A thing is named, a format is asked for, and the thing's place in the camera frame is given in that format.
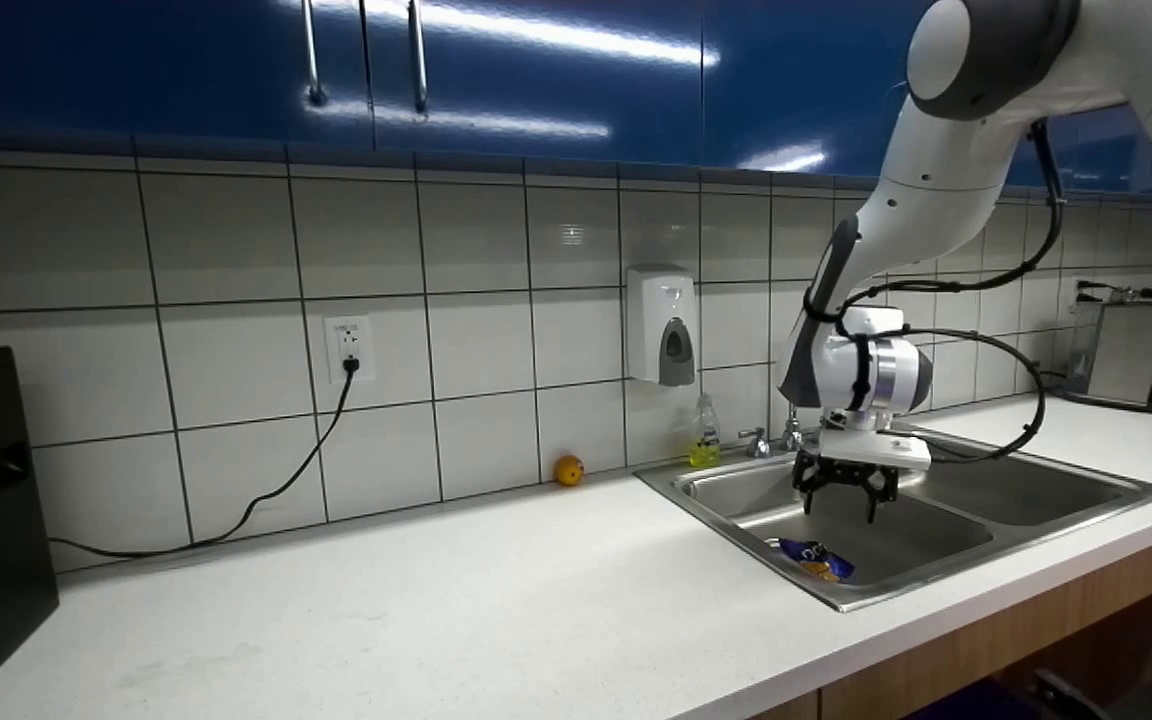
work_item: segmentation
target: electrical outlet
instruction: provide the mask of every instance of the electrical outlet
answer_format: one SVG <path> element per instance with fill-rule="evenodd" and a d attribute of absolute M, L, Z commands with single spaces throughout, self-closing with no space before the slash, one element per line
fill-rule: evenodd
<path fill-rule="evenodd" d="M 329 317 L 322 319 L 322 338 L 329 338 L 329 376 L 333 389 L 344 389 L 344 361 L 361 361 L 361 381 L 376 381 L 376 343 L 370 343 L 370 319 L 367 317 Z"/>

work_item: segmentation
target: white wall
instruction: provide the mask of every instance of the white wall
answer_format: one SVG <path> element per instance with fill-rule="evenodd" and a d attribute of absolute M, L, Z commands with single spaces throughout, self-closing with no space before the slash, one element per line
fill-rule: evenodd
<path fill-rule="evenodd" d="M 672 461 L 695 389 L 621 367 L 621 275 L 699 275 L 702 389 L 722 436 L 781 426 L 787 328 L 854 189 L 282 166 L 0 153 L 0 343 L 14 347 L 48 529 L 169 548 L 227 529 L 322 430 L 322 317 L 370 317 L 376 381 L 302 483 L 246 529 L 282 532 L 549 475 Z M 994 271 L 1039 238 L 1006 200 L 958 254 Z M 903 298 L 917 325 L 1071 351 L 1077 275 L 1152 280 L 1152 207 L 1077 202 L 1055 254 L 993 296 Z M 1024 390 L 976 343 L 934 351 L 930 402 Z"/>

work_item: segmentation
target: sink basin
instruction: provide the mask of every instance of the sink basin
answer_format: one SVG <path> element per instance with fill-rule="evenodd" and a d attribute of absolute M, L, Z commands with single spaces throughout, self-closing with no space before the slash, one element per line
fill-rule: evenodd
<path fill-rule="evenodd" d="M 934 455 L 968 442 L 930 438 Z M 1152 499 L 1152 483 L 1006 455 L 987 462 L 934 462 L 926 480 L 901 487 L 868 524 L 861 487 L 825 487 L 803 510 L 787 483 L 792 455 L 735 461 L 702 472 L 642 472 L 642 480 L 765 561 L 785 579 L 849 611 L 885 596 L 963 571 L 1019 542 Z M 820 574 L 785 554 L 777 538 L 812 538 L 854 571 Z"/>

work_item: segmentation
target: cabinet handle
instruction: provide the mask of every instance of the cabinet handle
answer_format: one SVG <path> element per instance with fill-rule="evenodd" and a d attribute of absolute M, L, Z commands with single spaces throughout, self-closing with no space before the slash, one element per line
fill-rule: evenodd
<path fill-rule="evenodd" d="M 418 0 L 407 0 L 413 64 L 417 64 L 417 113 L 426 113 L 426 64 L 424 64 L 424 19 Z"/>
<path fill-rule="evenodd" d="M 311 109 L 322 109 L 329 104 L 329 88 L 322 88 L 322 75 L 319 75 L 319 38 L 315 38 L 311 17 L 315 17 L 311 0 L 299 0 L 302 71 L 309 71 L 302 101 Z"/>

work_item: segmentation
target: power cord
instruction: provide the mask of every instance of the power cord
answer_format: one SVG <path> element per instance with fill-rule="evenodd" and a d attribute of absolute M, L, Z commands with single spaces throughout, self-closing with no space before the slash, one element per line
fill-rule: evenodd
<path fill-rule="evenodd" d="M 1062 202 L 1069 202 L 1069 200 L 1062 200 L 1062 189 L 1060 189 L 1049 120 L 1036 120 L 1036 125 L 1029 126 L 1029 139 L 1031 139 L 1031 147 L 1036 147 L 1036 156 L 1039 156 L 1039 166 L 1045 166 L 1045 189 L 1049 189 L 1049 197 L 1045 197 L 1045 200 L 1049 200 L 1049 237 L 1045 237 L 1045 243 L 1039 243 L 1024 265 L 1016 265 L 1016 268 L 1006 268 L 1006 271 L 1000 271 L 1000 275 L 976 280 L 976 284 L 963 284 L 963 280 L 892 280 L 892 284 L 870 284 L 870 288 L 849 296 L 835 317 L 812 307 L 812 292 L 806 292 L 803 311 L 816 317 L 816 319 L 827 319 L 840 334 L 851 334 L 849 325 L 845 325 L 849 307 L 861 303 L 861 298 L 870 298 L 870 296 L 878 296 L 878 292 L 987 292 L 987 288 L 1005 288 L 1005 284 L 1029 275 L 1031 268 L 1039 268 L 1039 261 L 1045 261 L 1045 254 L 1052 251 L 1052 243 L 1060 238 Z M 1005 357 L 1010 357 L 1010 361 L 1031 376 L 1036 411 L 1031 411 L 1031 420 L 1019 426 L 1019 436 L 1006 438 L 1005 446 L 983 453 L 983 455 L 954 455 L 954 461 L 947 461 L 947 462 L 1005 461 L 1005 455 L 1019 453 L 1019 446 L 1045 426 L 1045 420 L 1049 420 L 1049 383 L 1045 383 L 1039 367 L 1036 367 L 1024 351 L 1016 351 L 1010 343 L 1005 343 L 1005 338 L 994 338 L 994 334 L 963 330 L 963 328 L 906 328 L 906 325 L 894 328 L 894 330 L 868 330 L 868 334 L 854 334 L 854 338 L 878 338 L 878 334 L 954 334 L 954 338 L 987 343 L 987 347 L 1000 347 Z"/>
<path fill-rule="evenodd" d="M 214 548 L 214 542 L 233 538 L 238 529 L 246 529 L 246 521 L 252 521 L 252 510 L 261 504 L 266 504 L 266 499 L 282 494 L 287 487 L 294 487 L 302 468 L 322 453 L 329 436 L 336 430 L 336 422 L 344 414 L 344 402 L 346 402 L 357 371 L 361 371 L 361 361 L 346 357 L 344 361 L 344 389 L 338 389 L 338 401 L 336 401 L 329 430 L 309 446 L 309 455 L 294 462 L 294 472 L 280 487 L 252 494 L 245 516 L 227 532 L 209 535 L 209 538 L 193 538 L 193 542 L 181 542 L 181 548 L 157 548 L 157 551 L 94 548 L 94 542 L 81 542 L 81 538 L 67 538 L 67 535 L 48 535 L 48 542 L 74 548 L 74 551 L 87 551 L 87 554 L 107 554 L 107 561 L 151 561 L 151 554 L 181 554 L 181 551 Z"/>

